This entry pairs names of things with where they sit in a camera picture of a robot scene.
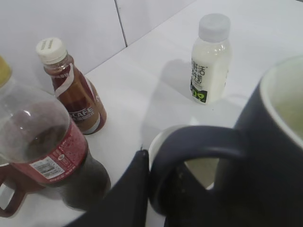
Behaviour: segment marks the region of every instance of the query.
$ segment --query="plastic bottle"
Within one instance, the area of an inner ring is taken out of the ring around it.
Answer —
[[[195,100],[208,104],[223,93],[232,51],[228,41],[231,22],[222,14],[209,14],[199,23],[199,37],[192,50],[190,89]]]
[[[63,103],[83,134],[99,131],[107,115],[94,85],[75,67],[62,41],[47,38],[38,43],[36,52],[51,76],[55,96]]]
[[[0,57],[0,154],[71,207],[87,210],[110,188],[106,169],[64,106],[51,94],[17,83]]]

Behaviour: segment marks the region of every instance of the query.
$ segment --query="cola bottle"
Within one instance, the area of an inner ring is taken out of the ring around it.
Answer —
[[[0,57],[0,154],[70,207],[87,210],[110,188],[106,169],[53,95],[17,83]]]

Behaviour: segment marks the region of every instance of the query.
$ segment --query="red label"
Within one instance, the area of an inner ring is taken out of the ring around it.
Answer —
[[[87,154],[86,140],[76,124],[71,124],[61,143],[47,156],[30,163],[12,165],[39,183],[55,183],[69,175]]]

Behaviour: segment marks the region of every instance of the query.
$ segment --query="white bottle cap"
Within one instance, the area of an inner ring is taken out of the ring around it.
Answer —
[[[42,63],[46,65],[56,64],[67,55],[64,44],[59,38],[55,37],[41,40],[36,46],[36,52]]]
[[[231,20],[219,13],[202,17],[199,23],[199,37],[210,43],[222,42],[229,36]]]

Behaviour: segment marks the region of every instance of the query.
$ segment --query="bottle label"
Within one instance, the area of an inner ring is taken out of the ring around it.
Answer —
[[[208,71],[208,67],[197,64],[193,59],[191,62],[192,76],[190,90],[194,98],[198,99],[200,102],[206,103],[207,90],[205,87],[205,75]]]
[[[69,64],[68,68],[64,74],[52,78],[53,82],[55,81],[55,84],[59,85],[58,87],[56,86],[55,96],[61,101],[59,96],[70,88],[75,80],[75,73],[79,75],[80,81],[77,82],[82,88],[74,86],[69,92],[71,93],[71,97],[73,97],[73,95],[79,97],[83,91],[87,96],[83,95],[83,97],[77,98],[76,101],[71,99],[69,102],[63,104],[81,132],[83,134],[91,134],[98,128],[101,122],[100,113],[95,105],[100,99],[98,95],[94,93],[90,81],[83,76],[72,63]]]
[[[34,162],[12,165],[39,183],[55,183],[71,175],[81,165],[87,151],[84,136],[71,121],[63,140],[47,156]]]

